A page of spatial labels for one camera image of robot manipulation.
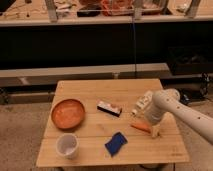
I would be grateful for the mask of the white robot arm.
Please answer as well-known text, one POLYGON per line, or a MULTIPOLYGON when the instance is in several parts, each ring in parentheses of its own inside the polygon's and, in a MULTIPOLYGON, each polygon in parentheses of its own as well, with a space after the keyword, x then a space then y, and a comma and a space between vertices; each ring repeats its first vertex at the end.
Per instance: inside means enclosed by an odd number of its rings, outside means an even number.
POLYGON ((151 125, 157 125, 164 114, 170 112, 213 145, 213 118, 183 105, 179 100, 180 94, 176 89, 155 91, 144 116, 151 125))

